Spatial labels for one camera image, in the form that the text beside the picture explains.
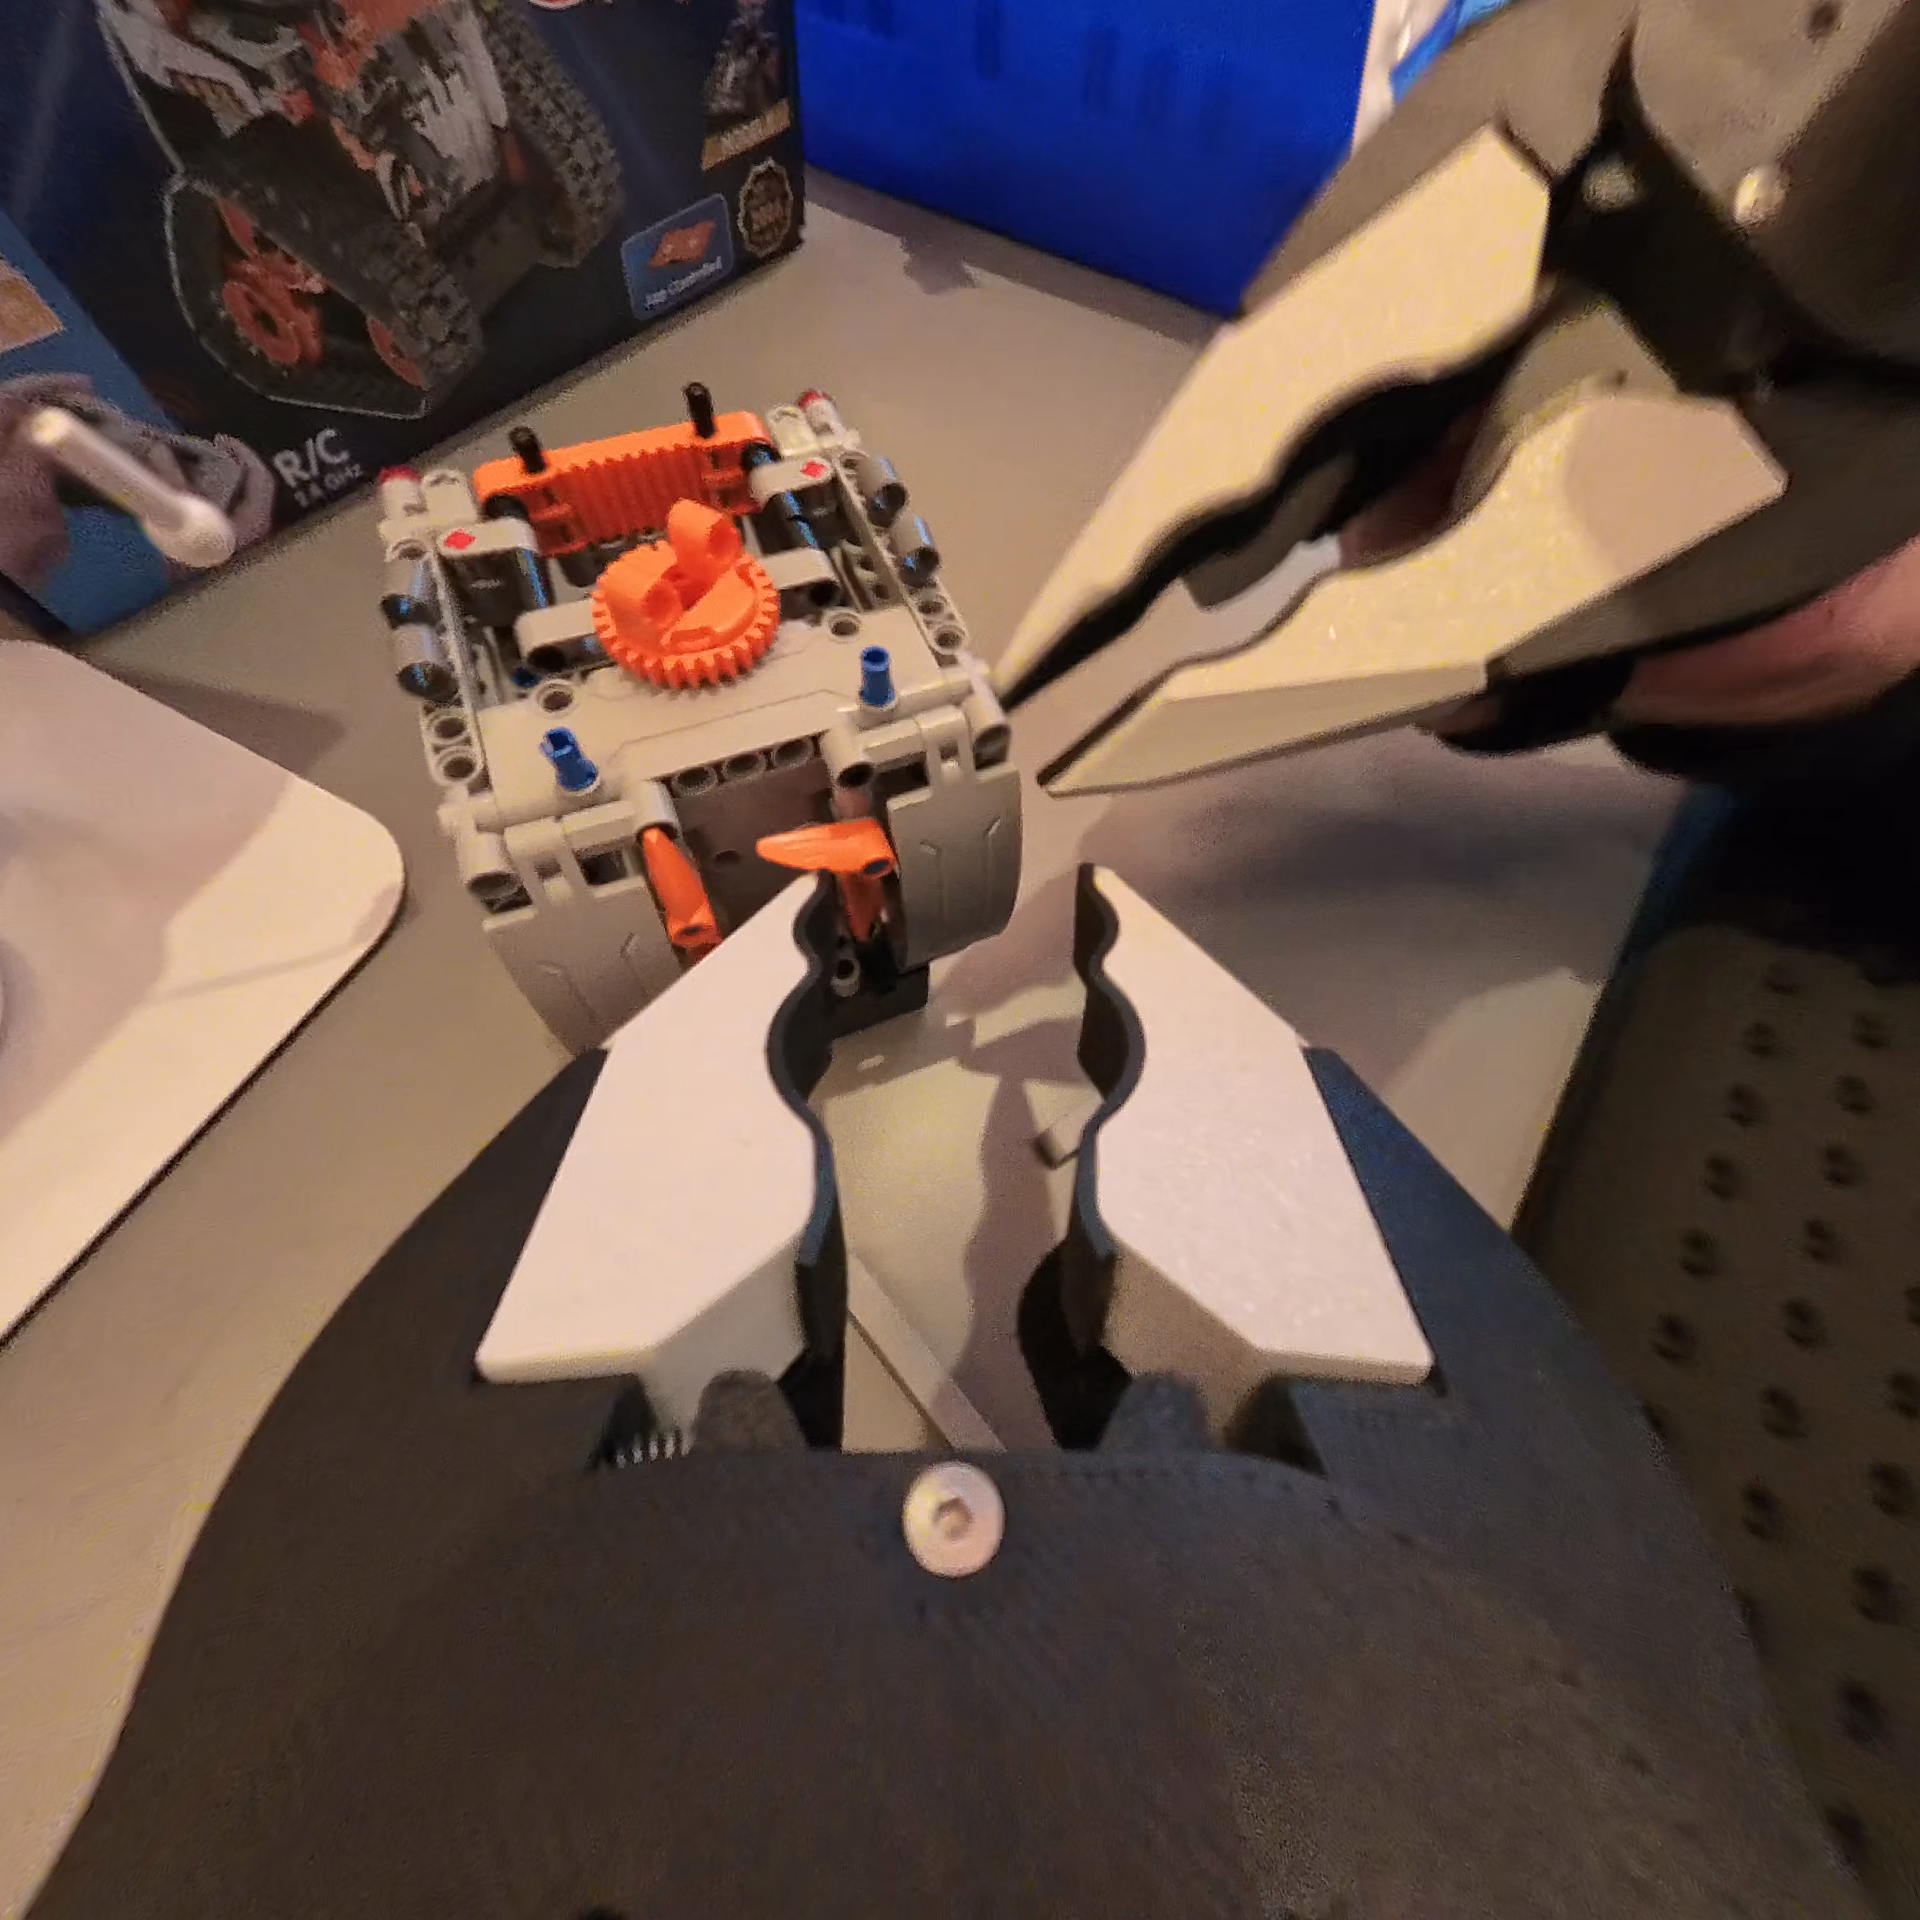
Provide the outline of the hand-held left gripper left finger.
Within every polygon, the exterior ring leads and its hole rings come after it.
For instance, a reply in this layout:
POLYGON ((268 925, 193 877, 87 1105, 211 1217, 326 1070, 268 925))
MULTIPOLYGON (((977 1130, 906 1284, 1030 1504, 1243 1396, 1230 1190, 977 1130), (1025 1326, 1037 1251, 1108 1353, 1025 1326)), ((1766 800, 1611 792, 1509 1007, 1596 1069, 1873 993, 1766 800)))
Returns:
POLYGON ((811 1444, 841 1442, 847 1243, 809 1103, 835 919, 830 877, 794 877, 604 1045, 482 1379, 636 1379, 657 1428, 689 1431, 712 1379, 758 1372, 811 1444))

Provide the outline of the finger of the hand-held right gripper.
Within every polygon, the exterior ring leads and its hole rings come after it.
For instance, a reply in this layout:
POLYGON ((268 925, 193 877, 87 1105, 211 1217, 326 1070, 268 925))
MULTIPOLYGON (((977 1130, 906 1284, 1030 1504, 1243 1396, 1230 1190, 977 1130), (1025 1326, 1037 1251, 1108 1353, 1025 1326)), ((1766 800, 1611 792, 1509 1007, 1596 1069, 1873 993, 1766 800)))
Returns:
POLYGON ((1394 728, 1786 493, 1727 401, 1592 387, 1428 544, 1322 573, 1264 635, 1168 669, 1041 772, 1054 796, 1170 785, 1394 728))
POLYGON ((1021 706, 1126 635, 1354 404, 1475 367, 1535 303, 1551 181, 1475 132, 1388 208, 1223 325, 1117 472, 994 669, 1021 706))

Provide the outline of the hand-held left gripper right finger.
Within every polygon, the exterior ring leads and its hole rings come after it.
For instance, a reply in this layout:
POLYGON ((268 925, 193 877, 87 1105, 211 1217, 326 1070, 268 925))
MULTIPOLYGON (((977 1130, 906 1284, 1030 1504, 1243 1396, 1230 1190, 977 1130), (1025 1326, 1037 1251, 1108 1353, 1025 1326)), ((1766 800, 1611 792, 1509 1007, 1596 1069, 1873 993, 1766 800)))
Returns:
POLYGON ((1297 1381, 1425 1387, 1437 1359, 1295 1027, 1110 867, 1072 886, 1088 1121, 1035 1270, 1035 1390, 1093 1446, 1171 1377, 1230 1446, 1308 1446, 1297 1381))

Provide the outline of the grey orange toy model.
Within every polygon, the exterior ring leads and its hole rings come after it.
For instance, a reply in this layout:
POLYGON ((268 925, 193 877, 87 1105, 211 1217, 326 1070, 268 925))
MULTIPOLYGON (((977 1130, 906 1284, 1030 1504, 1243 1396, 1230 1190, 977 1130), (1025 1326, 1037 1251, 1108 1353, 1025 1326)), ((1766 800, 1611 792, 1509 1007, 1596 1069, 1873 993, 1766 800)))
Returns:
POLYGON ((378 475, 382 615, 463 890, 571 1052, 802 876, 847 1029, 1021 896, 1023 783, 899 470, 822 387, 378 475))

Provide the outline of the person's right hand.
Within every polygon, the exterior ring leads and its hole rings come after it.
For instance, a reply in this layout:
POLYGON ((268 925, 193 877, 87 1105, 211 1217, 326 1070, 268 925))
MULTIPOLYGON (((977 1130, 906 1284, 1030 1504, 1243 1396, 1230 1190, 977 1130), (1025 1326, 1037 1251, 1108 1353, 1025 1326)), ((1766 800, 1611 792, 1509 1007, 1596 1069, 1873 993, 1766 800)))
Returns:
POLYGON ((1918 668, 1918 542, 1773 621, 1642 659, 1616 728, 1775 728, 1867 706, 1918 668))

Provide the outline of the short grey beam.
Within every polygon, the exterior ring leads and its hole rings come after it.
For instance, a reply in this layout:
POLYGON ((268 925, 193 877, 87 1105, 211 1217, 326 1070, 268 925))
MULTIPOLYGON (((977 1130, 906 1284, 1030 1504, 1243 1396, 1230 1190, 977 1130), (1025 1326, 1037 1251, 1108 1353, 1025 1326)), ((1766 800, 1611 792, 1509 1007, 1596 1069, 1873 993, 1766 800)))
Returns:
POLYGON ((925 1341, 899 1304, 862 1260, 850 1256, 850 1325, 871 1349, 903 1399, 921 1416, 928 1433, 962 1452, 1003 1452, 988 1418, 951 1377, 946 1363, 925 1341))

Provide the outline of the blue plastic bin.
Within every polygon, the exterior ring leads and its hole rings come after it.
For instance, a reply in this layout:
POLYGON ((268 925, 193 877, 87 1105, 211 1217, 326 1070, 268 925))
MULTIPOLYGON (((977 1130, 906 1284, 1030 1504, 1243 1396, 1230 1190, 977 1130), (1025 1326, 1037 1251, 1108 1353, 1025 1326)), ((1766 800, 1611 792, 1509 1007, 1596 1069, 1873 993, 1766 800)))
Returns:
POLYGON ((811 163, 1230 312, 1345 160, 1369 1, 802 1, 811 163))

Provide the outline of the black perforated mat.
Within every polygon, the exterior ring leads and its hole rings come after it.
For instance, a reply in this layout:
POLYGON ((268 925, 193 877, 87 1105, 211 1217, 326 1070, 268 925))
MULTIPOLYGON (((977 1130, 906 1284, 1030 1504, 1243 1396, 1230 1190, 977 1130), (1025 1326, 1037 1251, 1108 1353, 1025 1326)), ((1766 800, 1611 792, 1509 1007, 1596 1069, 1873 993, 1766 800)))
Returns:
POLYGON ((1518 1217, 1640 1399, 1854 1885, 1915 1916, 1918 932, 1680 921, 1683 807, 1518 1217))

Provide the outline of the dark toy kit box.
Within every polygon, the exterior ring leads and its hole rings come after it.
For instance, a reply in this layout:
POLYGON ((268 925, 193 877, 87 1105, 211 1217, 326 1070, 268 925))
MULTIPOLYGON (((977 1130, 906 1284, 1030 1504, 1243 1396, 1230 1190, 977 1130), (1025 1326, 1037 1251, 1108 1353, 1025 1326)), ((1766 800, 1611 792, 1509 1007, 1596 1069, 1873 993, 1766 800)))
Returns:
POLYGON ((95 5, 163 288, 254 410, 486 416, 804 236, 796 6, 95 5))

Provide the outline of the blue picture box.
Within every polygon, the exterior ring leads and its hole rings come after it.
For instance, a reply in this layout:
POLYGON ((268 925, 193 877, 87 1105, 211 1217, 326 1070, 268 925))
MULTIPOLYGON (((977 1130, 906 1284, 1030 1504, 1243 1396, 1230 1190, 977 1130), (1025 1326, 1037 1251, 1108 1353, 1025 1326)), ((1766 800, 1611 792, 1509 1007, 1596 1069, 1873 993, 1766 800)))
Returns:
POLYGON ((164 556, 131 514, 29 445, 26 421, 42 407, 75 414, 160 482, 211 500, 232 522, 239 549, 274 530, 269 467, 228 433, 178 428, 21 228, 4 218, 4 603, 42 633, 95 635, 198 576, 164 556))

